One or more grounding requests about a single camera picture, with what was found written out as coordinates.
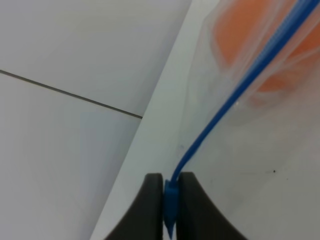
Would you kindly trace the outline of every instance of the clear plastic bag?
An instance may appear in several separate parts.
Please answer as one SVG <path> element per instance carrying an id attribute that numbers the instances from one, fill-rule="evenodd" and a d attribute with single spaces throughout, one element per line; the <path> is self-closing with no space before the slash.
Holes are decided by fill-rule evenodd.
<path id="1" fill-rule="evenodd" d="M 296 2 L 222 0 L 205 18 L 188 77 L 179 155 L 213 118 Z M 223 124 L 241 128 L 272 112 L 315 77 L 319 62 L 318 6 L 237 101 Z"/>

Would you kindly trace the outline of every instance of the white surface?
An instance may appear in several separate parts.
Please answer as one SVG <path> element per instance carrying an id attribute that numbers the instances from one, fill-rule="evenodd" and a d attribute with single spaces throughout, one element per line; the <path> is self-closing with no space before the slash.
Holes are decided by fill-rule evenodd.
<path id="1" fill-rule="evenodd" d="M 146 173 L 160 172 L 165 179 L 171 176 L 178 161 L 178 131 L 188 71 L 202 20 L 216 2 L 192 2 L 91 240 L 103 239 L 115 227 L 134 200 Z M 320 111 L 317 102 L 312 107 L 315 111 L 308 119 L 310 122 L 299 116 L 303 124 L 293 129 L 286 124 L 279 128 L 280 132 L 297 133 L 292 141 L 283 139 L 284 144 L 279 146 L 290 154 L 278 146 L 267 146 L 261 152 L 270 158 L 268 161 L 267 155 L 261 156 L 263 164 L 259 158 L 238 162 L 216 158 L 209 162 L 204 158 L 208 157 L 206 154 L 215 154 L 214 150 L 219 149 L 204 143 L 184 169 L 196 173 L 211 199 L 248 239 L 319 239 L 320 128 L 319 124 L 315 126 Z M 254 137 L 259 139 L 258 131 Z"/>
<path id="2" fill-rule="evenodd" d="M 88 240 L 139 123 L 0 74 L 0 238 Z"/>
<path id="3" fill-rule="evenodd" d="M 2 0 L 0 69 L 142 116 L 191 0 Z"/>

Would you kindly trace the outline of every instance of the orange item in bag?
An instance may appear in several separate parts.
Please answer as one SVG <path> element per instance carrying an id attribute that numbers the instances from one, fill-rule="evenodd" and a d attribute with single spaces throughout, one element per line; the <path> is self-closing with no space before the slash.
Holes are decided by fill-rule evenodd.
<path id="1" fill-rule="evenodd" d="M 248 36 L 252 34 L 256 24 L 263 20 L 267 10 L 274 2 L 274 0 L 234 0 L 218 17 L 212 29 L 213 44 L 216 45 L 227 68 L 235 63 L 248 40 Z M 284 2 L 274 23 L 271 24 L 262 39 L 255 57 L 261 52 L 295 3 L 296 0 Z M 284 67 L 271 75 L 257 91 L 261 93 L 283 91 L 306 79 L 306 76 L 314 69 L 315 63 L 320 60 L 320 52 L 315 52 L 317 48 L 320 48 L 320 24 L 317 24 L 294 49 L 284 61 Z"/>

